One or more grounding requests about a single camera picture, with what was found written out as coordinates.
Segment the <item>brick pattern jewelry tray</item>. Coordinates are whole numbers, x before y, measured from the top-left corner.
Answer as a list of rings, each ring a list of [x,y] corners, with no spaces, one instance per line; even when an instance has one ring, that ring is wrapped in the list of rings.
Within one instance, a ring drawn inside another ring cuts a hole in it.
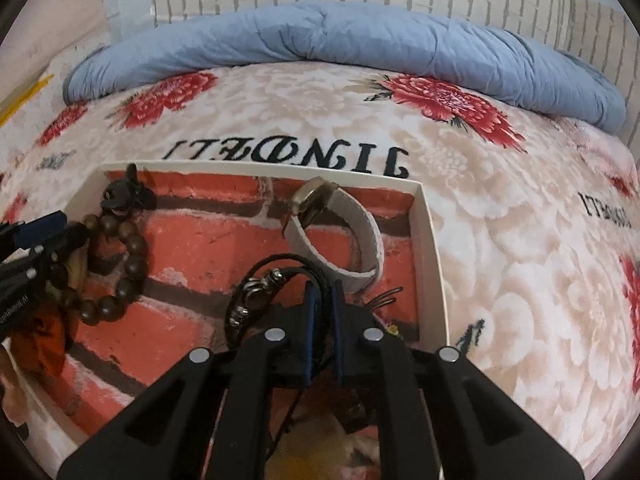
[[[139,218],[149,274],[115,322],[87,326],[57,290],[68,319],[62,374],[16,374],[28,406],[29,457],[56,474],[67,456],[189,350],[224,348],[224,311],[260,259],[288,247],[288,200],[314,170],[228,162],[142,162],[157,207]],[[432,351],[450,341],[444,279],[424,187],[416,181],[328,170],[326,180],[366,207],[382,233],[384,270],[355,304],[405,342]],[[10,352],[10,341],[6,344]]]

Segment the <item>yellow sheet edge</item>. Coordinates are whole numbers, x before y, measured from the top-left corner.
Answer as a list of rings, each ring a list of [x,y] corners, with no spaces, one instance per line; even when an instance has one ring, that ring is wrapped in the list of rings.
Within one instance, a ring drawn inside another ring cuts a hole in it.
[[[17,96],[9,99],[9,103],[1,107],[0,126],[5,125],[25,103],[36,96],[43,88],[46,88],[52,78],[53,75],[40,78]]]

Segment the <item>orange fabric scrunchie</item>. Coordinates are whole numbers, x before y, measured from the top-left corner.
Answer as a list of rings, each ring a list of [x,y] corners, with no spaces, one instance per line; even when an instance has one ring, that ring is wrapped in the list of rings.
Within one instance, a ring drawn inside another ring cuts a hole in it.
[[[67,352],[68,319],[62,304],[44,300],[9,332],[10,352],[25,372],[58,377]]]

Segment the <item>blue rolled duvet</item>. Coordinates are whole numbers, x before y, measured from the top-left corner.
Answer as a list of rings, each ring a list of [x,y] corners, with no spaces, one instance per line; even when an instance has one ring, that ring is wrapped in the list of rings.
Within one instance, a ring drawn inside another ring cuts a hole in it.
[[[576,56],[502,28],[355,1],[264,6],[140,32],[79,63],[63,99],[101,99],[214,67],[298,61],[434,77],[611,134],[626,120],[620,90]]]

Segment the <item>cream pineapple plush hair clip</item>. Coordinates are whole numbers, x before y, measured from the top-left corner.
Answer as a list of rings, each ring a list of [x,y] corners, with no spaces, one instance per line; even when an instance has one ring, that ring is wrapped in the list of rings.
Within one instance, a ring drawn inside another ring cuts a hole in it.
[[[22,440],[29,437],[28,407],[9,352],[0,346],[1,407]]]

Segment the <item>black claw hair clip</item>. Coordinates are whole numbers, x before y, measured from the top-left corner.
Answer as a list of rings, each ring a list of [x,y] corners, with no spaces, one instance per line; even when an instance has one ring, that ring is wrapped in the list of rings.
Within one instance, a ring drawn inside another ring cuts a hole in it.
[[[135,212],[154,210],[157,207],[155,193],[138,179],[138,168],[128,164],[125,175],[107,185],[101,200],[104,214],[127,219]]]

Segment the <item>floral red beige blanket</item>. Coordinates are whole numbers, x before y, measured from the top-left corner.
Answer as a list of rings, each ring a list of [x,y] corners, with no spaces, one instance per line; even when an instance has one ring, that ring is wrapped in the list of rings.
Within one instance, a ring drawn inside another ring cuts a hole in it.
[[[416,181],[450,342],[593,478],[639,415],[639,183],[612,136],[409,75],[202,70],[64,106],[53,77],[1,129],[1,214],[64,206],[116,160]]]

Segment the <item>white strap wrist watch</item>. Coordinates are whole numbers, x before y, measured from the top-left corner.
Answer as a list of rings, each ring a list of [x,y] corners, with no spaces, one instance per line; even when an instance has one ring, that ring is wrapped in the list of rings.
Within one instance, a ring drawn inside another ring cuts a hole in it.
[[[293,254],[310,260],[349,294],[382,276],[384,245],[373,214],[336,183],[314,177],[288,200],[282,234]]]

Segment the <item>colourful beaded black hair clip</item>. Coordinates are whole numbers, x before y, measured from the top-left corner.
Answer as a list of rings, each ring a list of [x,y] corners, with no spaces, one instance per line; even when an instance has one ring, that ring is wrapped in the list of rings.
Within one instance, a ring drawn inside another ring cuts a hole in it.
[[[331,321],[316,321],[294,346],[302,382],[326,386],[321,400],[348,434],[375,423],[383,381],[380,351],[404,348],[373,314],[349,306]]]

